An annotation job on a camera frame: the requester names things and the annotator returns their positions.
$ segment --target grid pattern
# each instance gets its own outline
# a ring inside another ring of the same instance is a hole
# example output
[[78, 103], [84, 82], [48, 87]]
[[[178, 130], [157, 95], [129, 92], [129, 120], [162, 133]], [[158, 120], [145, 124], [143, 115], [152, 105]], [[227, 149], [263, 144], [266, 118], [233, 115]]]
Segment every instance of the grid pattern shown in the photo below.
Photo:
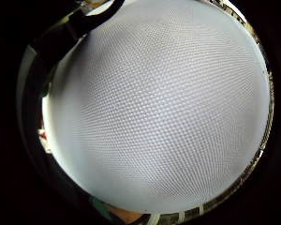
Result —
[[216, 7], [126, 4], [57, 69], [44, 102], [52, 153], [117, 207], [165, 214], [206, 203], [262, 140], [269, 90], [260, 55]]

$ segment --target white mesh dome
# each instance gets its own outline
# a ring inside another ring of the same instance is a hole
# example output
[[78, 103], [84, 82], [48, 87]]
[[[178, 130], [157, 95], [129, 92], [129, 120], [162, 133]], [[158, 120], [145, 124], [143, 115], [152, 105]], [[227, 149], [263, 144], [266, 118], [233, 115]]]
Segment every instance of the white mesh dome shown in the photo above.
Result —
[[84, 190], [174, 213], [241, 175], [269, 102], [261, 52], [234, 18], [200, 1], [133, 0], [60, 63], [43, 113], [54, 157]]

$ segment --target mesh texture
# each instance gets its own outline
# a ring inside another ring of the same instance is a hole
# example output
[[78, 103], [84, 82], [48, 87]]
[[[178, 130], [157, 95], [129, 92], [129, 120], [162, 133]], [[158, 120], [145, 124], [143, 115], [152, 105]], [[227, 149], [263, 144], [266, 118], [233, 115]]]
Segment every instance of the mesh texture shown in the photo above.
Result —
[[60, 63], [44, 123], [65, 172], [101, 201], [174, 213], [225, 191], [259, 148], [263, 57], [226, 12], [127, 1]]

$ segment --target black strap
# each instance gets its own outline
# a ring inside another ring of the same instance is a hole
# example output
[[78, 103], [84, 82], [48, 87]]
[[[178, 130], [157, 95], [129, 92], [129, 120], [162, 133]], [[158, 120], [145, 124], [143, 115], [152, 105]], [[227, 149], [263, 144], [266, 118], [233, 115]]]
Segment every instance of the black strap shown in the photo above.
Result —
[[31, 46], [43, 59], [48, 71], [74, 47], [80, 38], [112, 17], [124, 0], [114, 0], [112, 5], [98, 15], [86, 16], [81, 9], [69, 16], [69, 20], [35, 39]]

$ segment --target dark background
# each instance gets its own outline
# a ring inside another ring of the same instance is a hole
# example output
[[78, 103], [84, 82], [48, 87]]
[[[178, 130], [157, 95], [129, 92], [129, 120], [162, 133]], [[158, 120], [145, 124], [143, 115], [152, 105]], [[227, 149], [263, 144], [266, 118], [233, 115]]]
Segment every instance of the dark background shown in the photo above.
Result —
[[[231, 1], [256, 29], [274, 73], [274, 127], [248, 181], [226, 202], [187, 224], [281, 223], [281, 1]], [[0, 2], [0, 224], [108, 224], [76, 211], [37, 175], [23, 149], [15, 88], [25, 46], [73, 9], [72, 0]]]

